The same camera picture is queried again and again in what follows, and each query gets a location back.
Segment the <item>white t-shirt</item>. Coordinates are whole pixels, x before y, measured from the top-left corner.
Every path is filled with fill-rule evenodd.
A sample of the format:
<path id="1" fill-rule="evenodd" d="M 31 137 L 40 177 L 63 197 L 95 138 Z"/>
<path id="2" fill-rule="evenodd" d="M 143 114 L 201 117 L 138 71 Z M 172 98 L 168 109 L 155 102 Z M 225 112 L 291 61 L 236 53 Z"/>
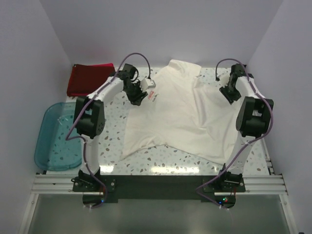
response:
<path id="1" fill-rule="evenodd" d="M 225 163 L 237 138 L 240 103 L 200 81 L 197 64 L 171 60 L 155 76 L 156 87 L 127 117 L 122 158 L 167 145 L 214 163 Z"/>

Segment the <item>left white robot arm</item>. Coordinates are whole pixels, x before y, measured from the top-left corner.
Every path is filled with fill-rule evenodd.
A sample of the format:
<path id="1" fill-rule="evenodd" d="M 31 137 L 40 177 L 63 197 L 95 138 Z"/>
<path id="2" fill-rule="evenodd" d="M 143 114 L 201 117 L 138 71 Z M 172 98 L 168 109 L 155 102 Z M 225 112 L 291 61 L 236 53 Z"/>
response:
<path id="1" fill-rule="evenodd" d="M 122 70 L 113 72 L 94 92 L 76 100 L 74 124 L 78 135 L 83 138 L 80 171 L 88 175 L 83 184 L 89 191 L 96 191 L 101 186 L 101 179 L 95 175 L 100 171 L 98 140 L 105 127 L 104 105 L 124 92 L 132 105 L 140 106 L 147 92 L 137 77 L 137 68 L 125 64 Z"/>

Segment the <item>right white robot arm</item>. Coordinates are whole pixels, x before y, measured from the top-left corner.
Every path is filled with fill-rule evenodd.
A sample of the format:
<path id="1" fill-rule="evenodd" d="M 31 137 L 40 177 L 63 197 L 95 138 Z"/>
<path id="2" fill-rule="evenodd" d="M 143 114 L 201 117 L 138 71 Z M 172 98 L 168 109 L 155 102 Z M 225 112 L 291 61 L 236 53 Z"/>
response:
<path id="1" fill-rule="evenodd" d="M 252 147 L 270 130 L 273 115 L 273 100 L 261 95 L 245 68 L 239 63 L 232 65 L 228 81 L 219 89 L 230 104 L 242 102 L 235 122 L 237 139 L 217 179 L 218 188 L 224 192 L 240 183 Z"/>

